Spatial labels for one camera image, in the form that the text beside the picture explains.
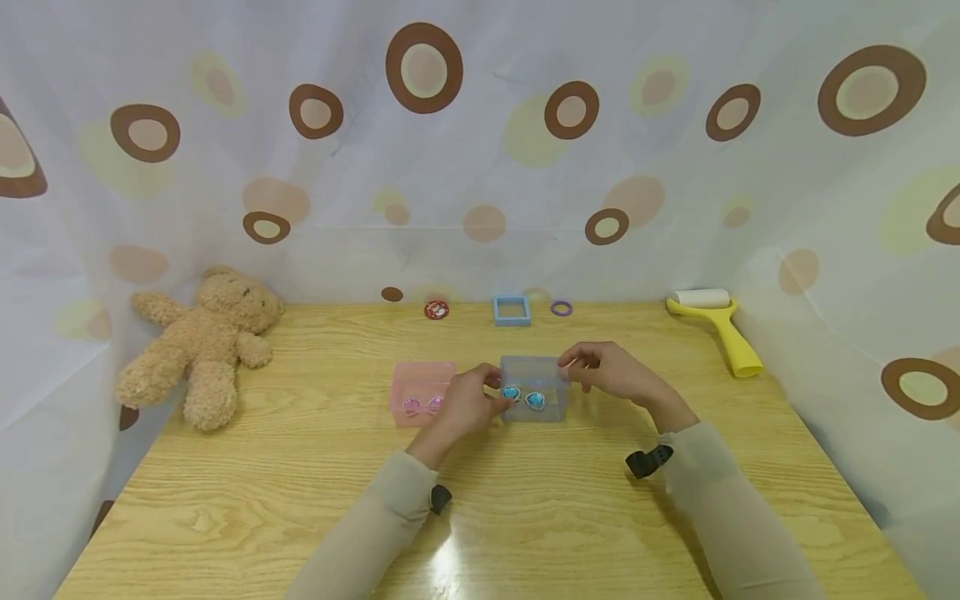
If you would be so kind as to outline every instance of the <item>hand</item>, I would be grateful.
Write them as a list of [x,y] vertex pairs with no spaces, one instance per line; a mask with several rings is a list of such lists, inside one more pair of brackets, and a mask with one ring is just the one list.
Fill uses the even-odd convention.
[[457,439],[486,428],[493,418],[514,404],[508,398],[492,396],[484,390],[484,385],[499,390],[502,374],[490,363],[480,363],[454,375],[444,394],[444,403],[431,424]]
[[581,342],[564,352],[557,364],[566,367],[569,380],[580,383],[585,393],[596,386],[644,408],[679,396],[659,375],[613,342]]
[[513,406],[512,400],[492,396],[484,390],[485,385],[499,389],[501,376],[500,369],[488,363],[454,375],[437,416],[410,442],[407,454],[428,468],[440,468],[461,438],[486,428],[497,415]]
[[557,365],[566,367],[567,379],[580,383],[584,393],[596,386],[647,409],[661,433],[699,422],[670,384],[613,342],[581,342],[564,352]]

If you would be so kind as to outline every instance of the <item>beige sleeve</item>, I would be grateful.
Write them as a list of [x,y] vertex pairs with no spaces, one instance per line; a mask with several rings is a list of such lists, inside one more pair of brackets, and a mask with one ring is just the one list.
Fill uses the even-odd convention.
[[369,598],[426,520],[436,483],[436,471],[406,452],[395,452],[320,542],[286,598]]
[[804,553],[708,423],[660,436],[667,490],[693,524],[724,600],[826,598]]

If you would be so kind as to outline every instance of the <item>polka dot curtain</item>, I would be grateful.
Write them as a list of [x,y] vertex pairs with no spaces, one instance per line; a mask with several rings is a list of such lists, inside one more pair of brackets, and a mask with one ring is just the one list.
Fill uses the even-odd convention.
[[391,310],[727,287],[927,592],[960,588],[928,567],[960,537],[951,24],[932,0],[0,8],[0,473],[50,471],[0,490],[63,524],[0,531],[5,589],[58,580],[166,418],[110,397],[155,335],[130,294],[189,301],[213,262]]

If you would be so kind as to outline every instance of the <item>wood grain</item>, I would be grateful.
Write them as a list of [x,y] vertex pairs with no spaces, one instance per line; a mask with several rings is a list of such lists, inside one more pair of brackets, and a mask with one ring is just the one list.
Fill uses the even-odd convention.
[[[659,304],[578,304],[498,328],[487,304],[431,322],[416,304],[292,306],[274,362],[241,369],[241,410],[210,435],[174,417],[58,598],[278,598],[388,454],[413,437],[387,408],[394,364],[555,356],[613,339],[714,423],[796,535],[829,597],[921,597],[775,381],[733,379],[715,337]],[[511,423],[461,444],[454,494],[377,590],[380,598],[710,597],[706,564],[662,480],[623,459],[653,445],[627,402],[572,394],[565,422]]]

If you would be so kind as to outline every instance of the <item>pink plastic box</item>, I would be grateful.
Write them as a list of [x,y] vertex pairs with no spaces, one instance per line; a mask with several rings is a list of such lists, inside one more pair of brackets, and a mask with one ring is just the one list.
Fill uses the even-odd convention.
[[390,412],[397,427],[422,427],[444,401],[457,367],[453,363],[397,363]]

